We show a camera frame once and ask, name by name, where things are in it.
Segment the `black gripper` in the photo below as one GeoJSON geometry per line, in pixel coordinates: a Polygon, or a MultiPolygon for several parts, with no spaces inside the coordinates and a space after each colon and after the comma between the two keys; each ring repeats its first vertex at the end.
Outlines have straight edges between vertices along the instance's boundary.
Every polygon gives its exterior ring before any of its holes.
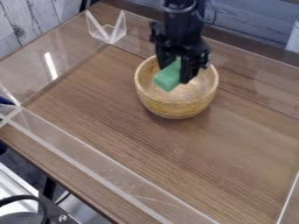
{"type": "Polygon", "coordinates": [[[210,63],[211,48],[202,38],[204,5],[164,5],[164,21],[150,24],[150,41],[160,69],[182,57],[180,83],[187,84],[210,63]]]}

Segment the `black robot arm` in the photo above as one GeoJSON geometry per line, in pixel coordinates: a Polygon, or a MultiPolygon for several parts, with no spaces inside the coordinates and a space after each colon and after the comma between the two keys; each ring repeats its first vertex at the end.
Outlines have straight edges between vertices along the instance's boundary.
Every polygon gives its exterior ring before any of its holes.
{"type": "Polygon", "coordinates": [[[167,68],[182,60],[179,82],[187,84],[210,64],[211,47],[202,37],[206,0],[163,0],[163,21],[150,24],[158,64],[167,68]]]}

